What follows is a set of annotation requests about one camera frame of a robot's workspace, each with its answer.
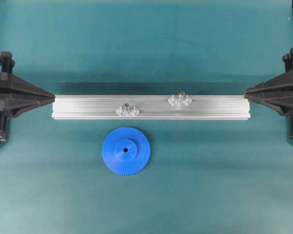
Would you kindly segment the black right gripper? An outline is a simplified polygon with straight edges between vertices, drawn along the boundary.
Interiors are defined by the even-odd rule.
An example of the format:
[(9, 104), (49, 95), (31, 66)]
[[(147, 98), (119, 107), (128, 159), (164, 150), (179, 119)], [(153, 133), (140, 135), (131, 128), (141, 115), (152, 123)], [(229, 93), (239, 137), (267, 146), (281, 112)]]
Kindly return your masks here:
[[(249, 101), (268, 107), (281, 116), (293, 115), (293, 48), (283, 56), (286, 72), (245, 91)], [(287, 104), (264, 99), (287, 98)]]

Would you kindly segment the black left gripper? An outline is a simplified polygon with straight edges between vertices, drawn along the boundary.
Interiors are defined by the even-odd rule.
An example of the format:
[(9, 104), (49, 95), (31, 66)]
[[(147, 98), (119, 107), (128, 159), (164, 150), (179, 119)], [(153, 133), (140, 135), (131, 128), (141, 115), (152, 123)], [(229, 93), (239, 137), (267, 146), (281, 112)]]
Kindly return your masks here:
[(55, 101), (53, 94), (13, 75), (14, 65), (11, 53), (0, 52), (0, 115), (18, 117)]

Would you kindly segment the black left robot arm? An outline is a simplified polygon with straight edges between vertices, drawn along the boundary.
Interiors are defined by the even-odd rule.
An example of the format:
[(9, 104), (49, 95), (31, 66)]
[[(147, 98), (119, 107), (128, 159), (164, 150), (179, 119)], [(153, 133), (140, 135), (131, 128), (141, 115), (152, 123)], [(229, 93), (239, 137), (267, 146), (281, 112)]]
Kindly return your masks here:
[(14, 65), (11, 53), (0, 52), (0, 143), (8, 138), (9, 119), (55, 101), (55, 95), (14, 75)]

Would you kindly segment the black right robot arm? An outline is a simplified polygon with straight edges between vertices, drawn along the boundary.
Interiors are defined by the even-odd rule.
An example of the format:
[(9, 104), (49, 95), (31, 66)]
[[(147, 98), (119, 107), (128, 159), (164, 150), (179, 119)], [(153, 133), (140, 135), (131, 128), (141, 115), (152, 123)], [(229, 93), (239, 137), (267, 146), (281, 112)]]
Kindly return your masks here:
[(245, 91), (244, 97), (291, 119), (293, 142), (293, 48), (283, 56), (285, 73)]

